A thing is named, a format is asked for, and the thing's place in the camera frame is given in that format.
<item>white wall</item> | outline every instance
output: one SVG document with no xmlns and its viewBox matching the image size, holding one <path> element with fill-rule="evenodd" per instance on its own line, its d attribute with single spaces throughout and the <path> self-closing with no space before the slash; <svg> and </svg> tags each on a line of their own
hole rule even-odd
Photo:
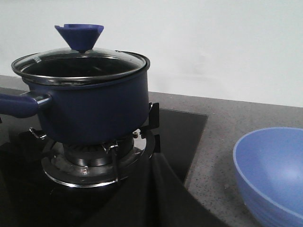
<svg viewBox="0 0 303 227">
<path fill-rule="evenodd" d="M 0 74 L 66 47 L 53 28 L 105 26 L 96 47 L 151 60 L 149 90 L 303 106 L 301 0 L 0 0 Z"/>
</svg>

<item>saucepan handle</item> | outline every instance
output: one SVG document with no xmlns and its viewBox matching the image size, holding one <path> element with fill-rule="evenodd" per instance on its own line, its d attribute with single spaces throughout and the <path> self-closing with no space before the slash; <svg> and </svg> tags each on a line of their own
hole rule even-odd
<svg viewBox="0 0 303 227">
<path fill-rule="evenodd" d="M 0 114 L 17 118 L 31 117 L 47 108 L 51 102 L 52 97 L 49 94 L 38 94 L 33 91 L 18 96 L 0 94 Z"/>
</svg>

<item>black glass stovetop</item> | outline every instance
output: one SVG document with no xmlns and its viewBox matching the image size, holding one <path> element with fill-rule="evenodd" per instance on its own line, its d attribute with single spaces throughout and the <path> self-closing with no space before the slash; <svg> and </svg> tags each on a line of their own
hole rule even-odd
<svg viewBox="0 0 303 227">
<path fill-rule="evenodd" d="M 186 178 L 206 120 L 202 114 L 160 109 L 155 149 L 164 154 L 181 181 Z M 119 190 L 117 184 L 69 188 L 54 183 L 38 158 L 45 142 L 27 135 L 20 134 L 25 144 L 0 146 L 0 226 L 78 227 Z M 136 207 L 129 204 L 129 209 Z"/>
</svg>

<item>lid rim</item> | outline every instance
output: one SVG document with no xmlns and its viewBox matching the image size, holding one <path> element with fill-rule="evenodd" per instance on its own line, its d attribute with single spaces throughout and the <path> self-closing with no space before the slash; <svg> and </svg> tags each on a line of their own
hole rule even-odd
<svg viewBox="0 0 303 227">
<path fill-rule="evenodd" d="M 88 76 L 88 77 L 52 77 L 52 76 L 45 76 L 45 75 L 35 75 L 35 74 L 31 74 L 31 73 L 25 73 L 22 71 L 23 69 L 28 67 L 30 64 L 22 65 L 19 67 L 20 69 L 18 67 L 16 67 L 16 64 L 18 64 L 21 60 L 28 58 L 32 55 L 39 54 L 39 53 L 34 53 L 34 54 L 29 54 L 27 56 L 23 56 L 19 59 L 14 60 L 11 64 L 11 68 L 14 71 L 14 73 L 21 76 L 23 79 L 33 82 L 33 83 L 42 84 L 42 85 L 56 85 L 56 86 L 81 86 L 81 85 L 107 82 L 110 80 L 124 78 L 124 77 L 132 75 L 138 71 L 141 71 L 143 69 L 147 70 L 150 66 L 149 59 L 143 55 L 133 53 L 133 52 L 124 52 L 124 51 L 119 51 L 119 52 L 127 53 L 129 55 L 132 55 L 132 56 L 138 58 L 139 60 L 142 60 L 144 65 L 142 65 L 140 68 L 128 70 L 126 72 L 102 75 L 102 76 Z M 77 58 L 83 58 L 83 57 L 98 58 L 97 56 L 79 56 Z"/>
</svg>

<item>pot rim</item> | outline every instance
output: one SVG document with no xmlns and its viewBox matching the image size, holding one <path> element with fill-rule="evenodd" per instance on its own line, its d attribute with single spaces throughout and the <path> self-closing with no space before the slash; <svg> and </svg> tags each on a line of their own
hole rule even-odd
<svg viewBox="0 0 303 227">
<path fill-rule="evenodd" d="M 41 85 L 51 85 L 51 86 L 61 86 L 61 87 L 73 87 L 73 86 L 84 86 L 84 85 L 92 85 L 92 84 L 99 84 L 99 83 L 106 83 L 113 80 L 121 79 L 124 77 L 129 77 L 133 75 L 134 73 L 140 72 L 142 70 L 147 70 L 150 67 L 150 61 L 147 57 L 133 53 L 133 52 L 125 52 L 125 51 L 119 51 L 123 52 L 129 55 L 132 55 L 140 60 L 142 60 L 145 64 L 138 69 L 129 70 L 127 72 L 122 73 L 116 73 L 111 75 L 102 75 L 102 76 L 88 76 L 88 77 L 51 77 L 51 76 L 44 76 L 44 75 L 35 75 L 31 73 L 25 73 L 18 69 L 16 67 L 16 64 L 18 64 L 21 60 L 28 58 L 29 56 L 35 55 L 29 54 L 27 56 L 18 58 L 14 60 L 11 64 L 12 70 L 22 77 L 24 82 L 30 82 L 35 84 L 41 84 Z"/>
</svg>

